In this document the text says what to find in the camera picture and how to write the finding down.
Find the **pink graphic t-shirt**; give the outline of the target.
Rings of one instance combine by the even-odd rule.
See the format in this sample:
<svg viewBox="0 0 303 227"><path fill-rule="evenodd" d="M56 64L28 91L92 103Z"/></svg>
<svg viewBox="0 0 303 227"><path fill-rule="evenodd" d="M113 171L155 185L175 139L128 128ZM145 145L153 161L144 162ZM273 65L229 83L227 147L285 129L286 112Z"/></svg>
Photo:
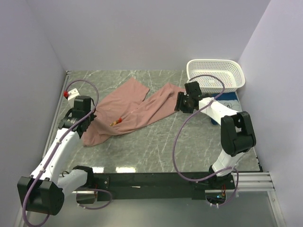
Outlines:
<svg viewBox="0 0 303 227"><path fill-rule="evenodd" d="M184 91L166 83L147 97L149 88L130 78L97 104L96 117L82 136L83 146L101 144L111 136L131 133L172 115L178 93Z"/></svg>

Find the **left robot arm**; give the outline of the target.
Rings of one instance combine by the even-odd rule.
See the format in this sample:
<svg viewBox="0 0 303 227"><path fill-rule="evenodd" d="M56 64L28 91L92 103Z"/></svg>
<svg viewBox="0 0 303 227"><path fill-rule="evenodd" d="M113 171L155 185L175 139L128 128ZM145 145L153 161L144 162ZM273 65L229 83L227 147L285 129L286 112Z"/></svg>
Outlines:
<svg viewBox="0 0 303 227"><path fill-rule="evenodd" d="M60 120L55 139L45 157L29 177L21 177L17 188L22 212L57 215L64 199L74 190L89 190L94 186L93 169L76 166L67 179L60 179L61 167L96 117L89 96L76 96L74 104Z"/></svg>

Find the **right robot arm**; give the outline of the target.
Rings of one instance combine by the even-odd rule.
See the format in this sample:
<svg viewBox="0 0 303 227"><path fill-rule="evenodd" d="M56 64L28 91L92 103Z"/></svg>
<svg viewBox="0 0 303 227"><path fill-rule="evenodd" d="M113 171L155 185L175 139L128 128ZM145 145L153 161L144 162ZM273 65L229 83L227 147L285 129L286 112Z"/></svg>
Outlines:
<svg viewBox="0 0 303 227"><path fill-rule="evenodd" d="M231 173L244 153L256 145L251 117L246 111L236 111L218 102L210 94L202 93L199 83L185 84L185 92L178 92L175 111L191 114L203 113L220 125L222 151L210 167L208 184L218 189L224 176Z"/></svg>

